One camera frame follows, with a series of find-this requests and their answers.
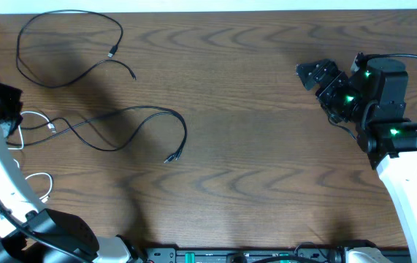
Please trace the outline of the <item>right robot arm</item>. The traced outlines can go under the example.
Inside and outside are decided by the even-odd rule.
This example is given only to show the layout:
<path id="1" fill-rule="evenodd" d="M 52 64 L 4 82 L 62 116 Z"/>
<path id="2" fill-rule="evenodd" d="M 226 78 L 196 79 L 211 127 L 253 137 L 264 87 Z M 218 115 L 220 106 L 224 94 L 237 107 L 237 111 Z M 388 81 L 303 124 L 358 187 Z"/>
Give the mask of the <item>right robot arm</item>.
<path id="1" fill-rule="evenodd" d="M 388 191 L 417 262 L 417 123 L 404 116 L 409 76 L 401 54 L 358 53 L 351 75 L 330 59 L 298 64 L 296 74 L 315 96 L 328 122 L 351 133 Z"/>

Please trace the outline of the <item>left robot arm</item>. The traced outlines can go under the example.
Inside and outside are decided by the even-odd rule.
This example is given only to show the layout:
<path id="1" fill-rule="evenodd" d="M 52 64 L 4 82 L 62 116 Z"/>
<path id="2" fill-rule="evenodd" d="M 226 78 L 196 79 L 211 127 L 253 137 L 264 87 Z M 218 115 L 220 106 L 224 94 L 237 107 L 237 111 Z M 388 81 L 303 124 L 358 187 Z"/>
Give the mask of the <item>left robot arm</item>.
<path id="1" fill-rule="evenodd" d="M 7 146 L 21 121 L 22 91 L 0 83 L 0 262 L 147 262 L 121 236 L 97 237 L 80 217 L 50 209 Z"/>

